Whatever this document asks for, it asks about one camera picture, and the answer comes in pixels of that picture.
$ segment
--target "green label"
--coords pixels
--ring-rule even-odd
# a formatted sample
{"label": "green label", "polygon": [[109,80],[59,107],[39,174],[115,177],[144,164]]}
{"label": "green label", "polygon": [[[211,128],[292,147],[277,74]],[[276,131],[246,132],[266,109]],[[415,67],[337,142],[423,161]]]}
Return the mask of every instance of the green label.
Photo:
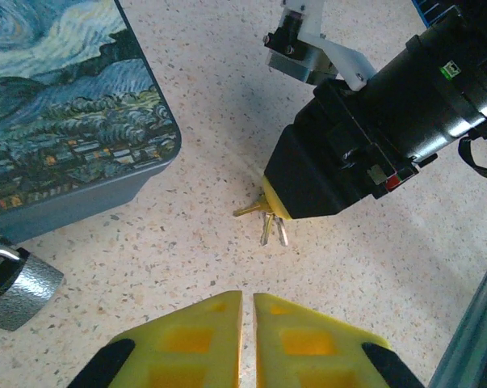
{"label": "green label", "polygon": [[440,68],[440,72],[444,75],[444,77],[446,77],[447,80],[451,80],[462,73],[462,70],[454,61],[449,61],[444,67]]}

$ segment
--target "silver padlock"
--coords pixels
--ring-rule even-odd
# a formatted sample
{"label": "silver padlock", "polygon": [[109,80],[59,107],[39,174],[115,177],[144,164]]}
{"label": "silver padlock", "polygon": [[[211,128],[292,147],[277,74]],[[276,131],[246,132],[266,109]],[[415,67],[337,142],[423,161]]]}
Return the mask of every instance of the silver padlock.
{"label": "silver padlock", "polygon": [[14,331],[38,313],[64,274],[0,235],[0,328]]}

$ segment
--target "black cable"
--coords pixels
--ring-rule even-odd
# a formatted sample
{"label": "black cable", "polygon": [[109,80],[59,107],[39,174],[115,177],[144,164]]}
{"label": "black cable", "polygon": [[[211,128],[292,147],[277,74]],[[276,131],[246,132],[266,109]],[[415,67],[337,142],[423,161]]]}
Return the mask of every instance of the black cable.
{"label": "black cable", "polygon": [[473,139],[471,137],[464,137],[460,139],[459,143],[459,155],[460,157],[478,174],[487,178],[487,168],[478,166],[474,159],[472,158],[471,153],[471,141]]}

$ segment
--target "speckled countertop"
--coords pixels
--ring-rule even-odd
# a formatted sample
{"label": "speckled countertop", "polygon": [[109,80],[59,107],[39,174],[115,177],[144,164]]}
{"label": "speckled countertop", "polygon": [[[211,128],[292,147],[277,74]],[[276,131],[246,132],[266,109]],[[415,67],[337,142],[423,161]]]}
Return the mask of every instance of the speckled countertop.
{"label": "speckled countertop", "polygon": [[[260,247],[258,215],[231,213],[259,194],[280,131],[312,90],[265,66],[278,2],[122,3],[183,149],[131,203],[23,244],[65,281],[32,321],[0,331],[0,387],[65,386],[113,335],[228,289],[245,295],[242,387],[255,386],[256,292],[386,337],[428,382],[487,268],[487,180],[451,146],[392,195],[289,222],[290,247],[277,236]],[[325,9],[328,39],[376,68],[422,29],[410,0]]]}

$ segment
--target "painting print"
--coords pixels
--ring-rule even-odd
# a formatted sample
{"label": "painting print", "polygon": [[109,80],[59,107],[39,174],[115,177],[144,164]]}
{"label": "painting print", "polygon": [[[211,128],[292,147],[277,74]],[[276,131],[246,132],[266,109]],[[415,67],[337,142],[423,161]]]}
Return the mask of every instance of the painting print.
{"label": "painting print", "polygon": [[114,0],[0,0],[0,213],[173,158]]}

